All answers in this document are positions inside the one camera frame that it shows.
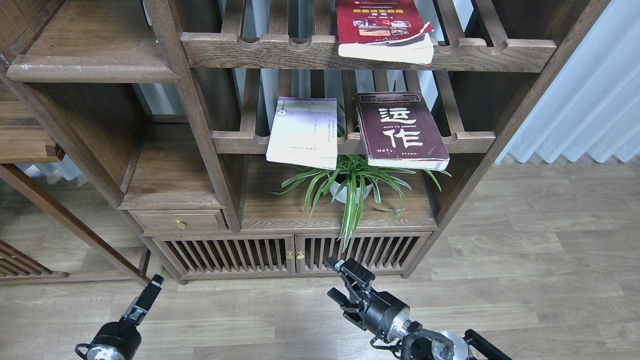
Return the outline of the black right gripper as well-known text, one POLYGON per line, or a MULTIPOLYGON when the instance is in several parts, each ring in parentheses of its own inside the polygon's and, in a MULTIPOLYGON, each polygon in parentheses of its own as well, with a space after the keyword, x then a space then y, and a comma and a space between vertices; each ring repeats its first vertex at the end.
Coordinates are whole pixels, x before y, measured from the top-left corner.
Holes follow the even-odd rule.
POLYGON ((371 290, 375 274, 359 264, 354 258, 338 260, 329 257, 324 264, 343 279, 350 292, 349 298, 335 287, 327 296, 342 306, 343 316, 354 325, 366 330, 389 344, 409 333, 410 307, 387 291, 371 290), (356 301, 355 296, 362 296, 356 301))

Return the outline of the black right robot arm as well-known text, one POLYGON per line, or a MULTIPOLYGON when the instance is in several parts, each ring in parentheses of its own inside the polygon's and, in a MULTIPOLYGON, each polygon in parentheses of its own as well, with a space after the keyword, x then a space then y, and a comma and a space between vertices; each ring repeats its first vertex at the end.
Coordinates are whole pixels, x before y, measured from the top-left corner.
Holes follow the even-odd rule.
POLYGON ((410 307, 387 291, 376 291, 375 274, 353 258, 330 257, 326 266, 342 278, 349 296, 332 288, 327 296, 336 301, 345 319, 361 330, 373 333, 370 346, 388 350, 400 360, 474 360, 472 347, 489 360, 509 357, 491 342, 469 329, 464 336, 435 332, 409 318, 410 307))

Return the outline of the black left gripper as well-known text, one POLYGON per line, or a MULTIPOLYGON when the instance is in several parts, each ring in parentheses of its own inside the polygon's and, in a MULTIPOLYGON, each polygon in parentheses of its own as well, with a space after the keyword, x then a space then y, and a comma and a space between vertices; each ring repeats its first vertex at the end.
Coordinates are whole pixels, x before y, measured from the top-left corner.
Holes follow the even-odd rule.
POLYGON ((164 278, 155 274, 132 303, 132 313, 103 325, 90 344, 79 343, 75 353, 83 360, 132 360, 142 342, 137 330, 162 290, 164 278))

